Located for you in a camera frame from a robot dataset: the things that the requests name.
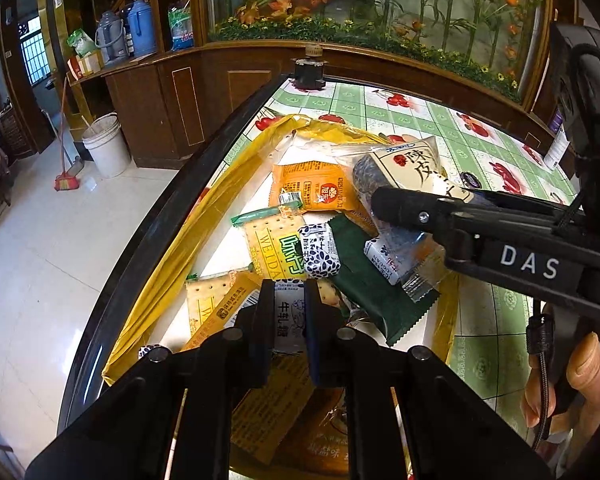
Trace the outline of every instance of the window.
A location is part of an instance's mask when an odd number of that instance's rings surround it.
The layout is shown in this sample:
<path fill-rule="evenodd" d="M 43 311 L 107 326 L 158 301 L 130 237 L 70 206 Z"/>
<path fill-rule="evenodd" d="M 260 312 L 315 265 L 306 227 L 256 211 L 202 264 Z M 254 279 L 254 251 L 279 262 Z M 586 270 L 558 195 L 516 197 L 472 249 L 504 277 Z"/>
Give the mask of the window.
<path fill-rule="evenodd" d="M 51 73 L 40 30 L 40 17 L 36 16 L 26 24 L 21 24 L 19 30 L 22 57 L 29 74 L 29 82 L 33 86 Z"/>

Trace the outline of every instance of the white bucket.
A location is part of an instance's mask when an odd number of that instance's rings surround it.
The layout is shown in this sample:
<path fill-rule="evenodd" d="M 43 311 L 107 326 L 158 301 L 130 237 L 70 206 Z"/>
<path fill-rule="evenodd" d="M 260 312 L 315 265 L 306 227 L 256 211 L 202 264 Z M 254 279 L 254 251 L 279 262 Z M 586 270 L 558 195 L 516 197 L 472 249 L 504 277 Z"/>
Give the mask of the white bucket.
<path fill-rule="evenodd" d="M 104 178 L 119 175 L 131 163 L 115 113 L 95 120 L 82 134 L 82 142 Z"/>

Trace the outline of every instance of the broom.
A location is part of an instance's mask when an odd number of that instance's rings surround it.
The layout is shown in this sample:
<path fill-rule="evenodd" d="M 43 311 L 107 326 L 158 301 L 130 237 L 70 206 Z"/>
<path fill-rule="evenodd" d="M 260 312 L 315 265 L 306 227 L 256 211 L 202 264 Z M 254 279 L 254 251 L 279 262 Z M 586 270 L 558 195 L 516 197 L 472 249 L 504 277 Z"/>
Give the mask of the broom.
<path fill-rule="evenodd" d="M 54 189 L 56 191 L 66 191 L 68 189 L 78 189 L 80 182 L 74 176 L 71 176 L 66 172 L 64 166 L 64 96 L 66 95 L 66 82 L 68 78 L 64 78 L 64 85 L 62 85 L 62 103 L 60 105 L 60 159 L 62 160 L 62 173 L 56 176 L 56 184 Z"/>

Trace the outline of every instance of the gray thermos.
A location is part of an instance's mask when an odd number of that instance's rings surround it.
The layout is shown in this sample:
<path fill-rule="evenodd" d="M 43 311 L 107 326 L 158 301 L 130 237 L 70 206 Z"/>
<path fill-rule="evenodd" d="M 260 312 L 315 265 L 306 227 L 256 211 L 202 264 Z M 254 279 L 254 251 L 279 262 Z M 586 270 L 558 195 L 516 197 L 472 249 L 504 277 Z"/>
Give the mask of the gray thermos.
<path fill-rule="evenodd" d="M 129 56 L 124 23 L 112 10 L 103 13 L 96 30 L 95 43 L 102 51 L 106 65 L 122 61 Z"/>

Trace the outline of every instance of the green wrapper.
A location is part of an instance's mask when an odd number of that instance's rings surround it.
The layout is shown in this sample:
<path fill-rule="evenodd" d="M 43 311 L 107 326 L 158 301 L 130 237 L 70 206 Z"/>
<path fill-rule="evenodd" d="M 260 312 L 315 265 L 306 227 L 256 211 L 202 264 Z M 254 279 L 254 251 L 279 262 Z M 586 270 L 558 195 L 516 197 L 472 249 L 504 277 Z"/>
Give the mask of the green wrapper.
<path fill-rule="evenodd" d="M 365 310 L 389 346 L 396 344 L 424 316 L 439 294 L 430 290 L 414 303 L 400 288 L 390 285 L 364 253 L 371 240 L 343 214 L 329 222 L 340 257 L 340 272 L 330 280 L 340 291 Z"/>

